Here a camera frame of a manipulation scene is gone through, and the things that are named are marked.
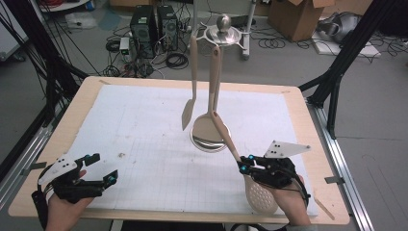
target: human hand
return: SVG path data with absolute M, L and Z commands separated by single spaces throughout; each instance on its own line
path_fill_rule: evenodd
M 289 223 L 294 226 L 310 225 L 309 216 L 306 213 L 305 202 L 294 183 L 291 183 L 284 189 L 273 189 L 267 186 L 262 186 L 270 191 L 275 198 L 276 203 L 285 212 Z
M 87 172 L 82 170 L 80 177 Z M 76 204 L 71 204 L 67 200 L 59 199 L 53 194 L 48 200 L 48 222 L 46 231 L 68 231 L 77 222 L 82 212 L 93 201 L 93 198 L 83 198 Z

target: black computer tower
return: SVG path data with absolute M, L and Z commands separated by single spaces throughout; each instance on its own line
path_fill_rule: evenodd
M 175 51 L 178 48 L 177 16 L 171 6 L 158 6 L 157 19 L 159 38 L 165 51 Z
M 152 59 L 156 56 L 158 32 L 154 9 L 151 5 L 137 5 L 130 22 L 138 57 Z

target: wooden table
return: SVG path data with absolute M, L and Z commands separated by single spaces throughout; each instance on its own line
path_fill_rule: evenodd
M 90 107 L 103 85 L 126 85 L 156 88 L 190 89 L 189 81 L 122 79 L 111 77 L 89 77 L 80 87 L 71 105 L 65 112 L 60 124 L 55 129 L 48 144 L 38 158 L 38 163 L 48 165 L 66 153 L 75 140 Z M 198 89 L 207 89 L 208 83 L 199 82 Z M 311 152 L 302 154 L 304 164 L 313 186 L 315 201 L 319 207 L 319 215 L 311 217 L 315 224 L 347 224 L 348 211 L 336 184 L 326 184 L 324 178 L 333 176 L 324 150 L 319 140 L 315 125 L 310 117 L 300 90 L 296 87 L 265 86 L 248 84 L 221 84 L 222 90 L 252 91 L 282 94 L 285 97 L 293 128 L 299 143 L 313 146 Z M 37 188 L 38 176 L 42 169 L 32 170 L 27 180 L 15 197 L 9 213 L 14 217 L 36 217 L 37 211 L 31 199 L 31 193 Z M 179 213 L 161 211 L 129 211 L 86 209 L 83 218 L 108 219 L 140 219 L 140 220 L 172 220 L 200 222 L 239 222 L 239 223 L 286 223 L 282 216 L 237 215 L 212 213 Z

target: black metal frame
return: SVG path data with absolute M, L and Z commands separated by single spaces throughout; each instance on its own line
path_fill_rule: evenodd
M 324 101 L 331 95 L 327 130 L 332 139 L 336 138 L 335 122 L 342 78 L 397 1 L 373 0 L 329 69 L 318 78 L 299 86 L 301 91 L 318 86 L 315 92 L 307 97 L 308 103 L 318 108 L 322 108 Z

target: gray floor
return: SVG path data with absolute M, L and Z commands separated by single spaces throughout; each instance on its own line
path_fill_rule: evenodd
M 92 12 L 99 25 L 75 31 L 71 37 L 96 69 L 107 65 L 106 38 L 114 29 L 129 23 L 128 13 L 113 13 L 101 5 Z M 256 29 L 267 28 L 266 19 L 257 17 Z M 112 25 L 103 24 L 115 21 Z M 85 72 L 94 72 L 68 43 L 74 64 Z M 199 81 L 208 79 L 208 47 L 199 45 Z M 318 55 L 311 46 L 301 49 L 286 41 L 282 49 L 266 49 L 252 39 L 250 59 L 243 61 L 240 49 L 225 52 L 222 81 L 262 85 L 299 86 L 322 74 L 334 56 Z M 392 57 L 382 53 L 371 64 L 358 58 L 342 81 L 337 113 L 336 134 L 348 167 L 362 196 L 375 230 L 408 230 L 408 54 Z M 189 80 L 190 68 L 161 69 L 166 79 Z M 22 133 L 44 105 L 43 94 L 30 62 L 8 61 L 0 64 L 0 161 L 10 152 Z M 161 79 L 154 72 L 150 78 Z M 2 230 L 40 230 L 35 218 L 11 218 L 7 207 L 1 210 Z M 75 230 L 109 230 L 109 220 L 81 220 Z M 319 230 L 357 230 L 351 220 L 347 226 L 321 226 Z

